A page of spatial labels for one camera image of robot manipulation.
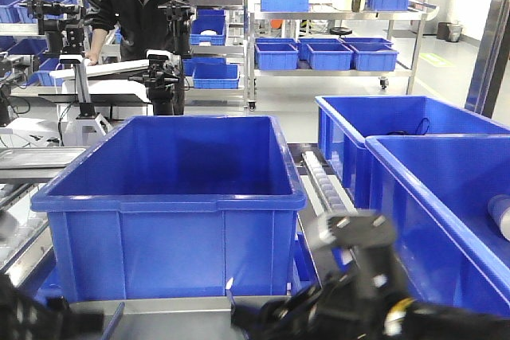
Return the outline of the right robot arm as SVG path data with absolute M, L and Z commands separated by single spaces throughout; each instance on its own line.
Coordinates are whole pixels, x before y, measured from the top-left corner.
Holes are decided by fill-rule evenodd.
M 321 283 L 261 307 L 231 303 L 247 339 L 507 339 L 509 320 L 413 298 L 390 219 L 365 210 L 319 220 L 320 247 L 352 261 Z

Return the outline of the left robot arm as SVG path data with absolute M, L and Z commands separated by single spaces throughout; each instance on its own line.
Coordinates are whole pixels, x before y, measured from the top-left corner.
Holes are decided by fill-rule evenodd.
M 1 275 L 2 339 L 73 339 L 103 329 L 103 313 L 51 309 L 22 293 L 9 276 Z

